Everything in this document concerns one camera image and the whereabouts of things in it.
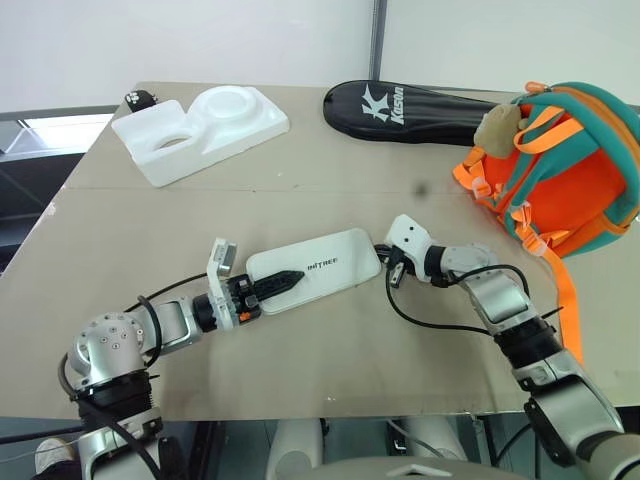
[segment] orange strap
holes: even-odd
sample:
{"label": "orange strap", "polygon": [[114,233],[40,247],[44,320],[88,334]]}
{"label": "orange strap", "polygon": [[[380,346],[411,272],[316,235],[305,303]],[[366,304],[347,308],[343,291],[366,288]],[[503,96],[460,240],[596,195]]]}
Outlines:
{"label": "orange strap", "polygon": [[[578,362],[583,363],[580,312],[576,288],[562,259],[547,244],[547,241],[551,241],[556,235],[540,236],[536,233],[531,227],[531,205],[528,202],[525,202],[518,210],[512,212],[511,217],[517,222],[516,234],[522,240],[522,246],[532,255],[543,257],[551,266],[556,279],[558,305],[563,307],[558,312],[562,343]],[[558,232],[558,236],[561,237],[563,233]]]}
{"label": "orange strap", "polygon": [[482,159],[485,157],[484,150],[480,147],[473,147],[464,162],[453,169],[454,178],[467,190],[473,191],[475,197],[485,198],[492,193],[491,185],[484,178],[484,167]]}
{"label": "orange strap", "polygon": [[540,115],[538,115],[531,125],[524,130],[519,131],[513,137],[513,144],[523,153],[540,153],[546,152],[550,148],[555,147],[559,143],[564,142],[567,138],[575,135],[584,129],[584,127],[573,117],[565,120],[561,124],[553,127],[551,130],[543,133],[538,138],[531,140],[529,143],[520,143],[520,139],[531,130],[538,128],[545,123],[553,120],[558,115],[564,113],[562,108],[547,107]]}

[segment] black cable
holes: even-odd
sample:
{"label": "black cable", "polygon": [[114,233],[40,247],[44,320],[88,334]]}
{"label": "black cable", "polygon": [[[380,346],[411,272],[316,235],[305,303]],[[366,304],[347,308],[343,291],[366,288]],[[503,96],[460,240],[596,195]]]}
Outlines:
{"label": "black cable", "polygon": [[396,304],[395,300],[393,299],[393,296],[391,295],[390,278],[391,278],[391,270],[387,270],[387,274],[385,276],[385,288],[386,288],[386,291],[387,291],[387,298],[389,299],[389,303],[391,304],[391,308],[393,308],[393,310],[398,315],[400,315],[402,318],[404,318],[408,322],[411,322],[414,325],[419,325],[420,327],[436,328],[436,329],[439,329],[439,330],[465,330],[465,331],[468,331],[468,332],[482,333],[484,335],[491,336],[491,334],[487,330],[485,330],[484,328],[470,327],[468,325],[450,325],[450,324],[443,324],[443,323],[428,323],[428,322],[422,322],[420,320],[416,320],[413,317],[410,317],[409,315],[404,313],[402,310],[400,310],[400,307],[398,307],[398,305]]}
{"label": "black cable", "polygon": [[[204,278],[206,276],[207,276],[206,273],[199,273],[198,275],[193,275],[192,277],[185,278],[183,280],[180,280],[179,282],[172,283],[171,285],[168,285],[168,286],[158,290],[157,292],[153,292],[151,295],[146,295],[146,298],[147,298],[147,300],[153,300],[154,298],[162,295],[163,293],[167,293],[169,290],[173,290],[174,288],[177,288],[177,287],[179,287],[181,285],[184,285],[185,283],[189,283],[189,282],[192,282],[194,280],[198,280],[199,278]],[[142,304],[140,302],[138,302],[138,303],[136,303],[134,305],[131,305],[129,308],[127,308],[125,310],[125,313],[132,312],[136,308],[141,307],[141,306],[142,306]]]}
{"label": "black cable", "polygon": [[536,435],[533,445],[533,478],[535,480],[542,478],[542,456],[540,453],[540,439]]}
{"label": "black cable", "polygon": [[111,415],[103,412],[88,400],[79,398],[76,395],[76,392],[73,387],[71,387],[71,384],[69,383],[67,375],[64,371],[67,364],[67,358],[67,354],[65,353],[58,365],[58,380],[60,381],[60,386],[62,387],[62,389],[67,393],[67,395],[69,395],[69,399],[81,405],[85,410],[88,410],[89,413],[96,417],[103,426],[109,427],[111,430],[120,435],[120,437],[122,437],[122,439],[127,442],[127,445],[129,445],[129,447],[134,452],[136,452],[140,456],[140,459],[147,465],[149,471],[153,475],[153,478],[155,478],[156,480],[162,480],[162,473],[160,472],[160,468],[158,468],[158,465],[153,460],[153,457],[151,457],[149,452],[147,452],[147,450],[144,448],[144,445],[139,440],[137,440],[133,435],[127,432],[127,430],[125,430],[124,427],[122,427]]}
{"label": "black cable", "polygon": [[491,270],[511,270],[512,272],[515,272],[516,275],[520,277],[520,281],[522,282],[522,289],[524,290],[524,293],[526,293],[527,297],[531,296],[529,294],[529,282],[527,282],[527,278],[524,276],[524,273],[522,273],[522,270],[520,270],[518,267],[514,267],[513,265],[509,265],[506,263],[500,263],[498,265],[488,265],[486,267],[480,267],[480,268],[476,268],[475,270],[465,272],[459,277],[454,276],[454,279],[451,285],[456,285],[466,278],[472,277],[482,272],[489,272]]}
{"label": "black cable", "polygon": [[504,456],[507,454],[509,449],[511,447],[513,447],[513,445],[520,439],[520,437],[522,437],[522,435],[527,433],[528,430],[531,430],[531,424],[530,423],[527,423],[524,427],[522,427],[520,430],[518,430],[513,437],[511,437],[509,439],[509,441],[504,445],[504,447],[502,447],[502,450],[500,450],[500,453],[498,453],[498,456],[496,457],[495,462],[493,462],[493,464],[491,466],[492,467],[499,466],[500,462],[502,461]]}
{"label": "black cable", "polygon": [[0,445],[7,445],[9,443],[26,442],[28,440],[35,440],[43,437],[55,437],[58,435],[66,435],[69,433],[78,433],[84,431],[82,425],[77,427],[59,428],[57,430],[43,430],[41,432],[25,433],[24,435],[12,435],[10,437],[0,437]]}
{"label": "black cable", "polygon": [[142,295],[138,295],[138,303],[140,303],[140,305],[149,312],[149,317],[151,317],[151,323],[153,324],[153,333],[156,336],[156,345],[151,353],[151,358],[144,364],[145,367],[149,368],[151,365],[156,363],[156,360],[158,360],[160,352],[162,351],[162,329],[160,328],[158,314],[156,313],[155,308],[153,308],[153,305],[149,303],[149,300]]}

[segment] white logo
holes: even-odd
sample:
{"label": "white logo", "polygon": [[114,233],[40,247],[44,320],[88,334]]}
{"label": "white logo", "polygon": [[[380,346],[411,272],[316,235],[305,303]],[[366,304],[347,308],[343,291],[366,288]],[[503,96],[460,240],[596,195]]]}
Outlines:
{"label": "white logo", "polygon": [[369,91],[369,84],[367,84],[364,89],[364,95],[362,95],[362,99],[367,102],[367,105],[362,104],[362,113],[368,113],[373,118],[377,118],[378,120],[382,120],[383,122],[387,121],[389,115],[386,113],[381,113],[381,110],[389,110],[391,113],[391,121],[396,122],[400,125],[404,125],[404,89],[402,87],[396,87],[395,92],[393,94],[393,110],[389,108],[389,101],[387,99],[387,93],[380,100],[375,100],[371,96],[371,92]]}

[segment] white foam tray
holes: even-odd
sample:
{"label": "white foam tray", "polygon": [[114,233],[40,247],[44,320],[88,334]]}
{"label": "white foam tray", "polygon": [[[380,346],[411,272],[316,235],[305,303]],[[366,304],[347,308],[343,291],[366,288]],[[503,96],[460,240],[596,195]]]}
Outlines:
{"label": "white foam tray", "polygon": [[162,187],[289,130],[289,119],[253,87],[209,89],[185,113],[168,100],[111,127],[147,180]]}

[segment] wooden tabletop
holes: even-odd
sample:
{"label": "wooden tabletop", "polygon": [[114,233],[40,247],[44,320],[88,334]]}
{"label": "wooden tabletop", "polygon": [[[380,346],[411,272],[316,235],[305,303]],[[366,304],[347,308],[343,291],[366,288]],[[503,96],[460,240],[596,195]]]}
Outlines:
{"label": "wooden tabletop", "polygon": [[[213,85],[143,83],[186,108]],[[550,272],[451,177],[467,148],[352,139],[322,118],[324,89],[259,87],[291,130],[167,187],[152,187],[110,126],[80,161],[0,278],[0,415],[75,418],[56,364],[93,317],[203,272],[215,237],[253,253],[362,227],[374,242],[407,213],[443,245],[482,242],[529,279],[539,311]],[[513,94],[456,92],[508,100]],[[116,116],[126,114],[120,107]],[[587,371],[616,405],[640,403],[640,231],[567,260],[580,296]],[[165,298],[197,295],[193,282]],[[403,283],[398,302],[430,322],[480,325],[466,294]],[[382,275],[161,357],[153,396],[168,420],[520,410],[526,396],[493,341],[396,316]]]}

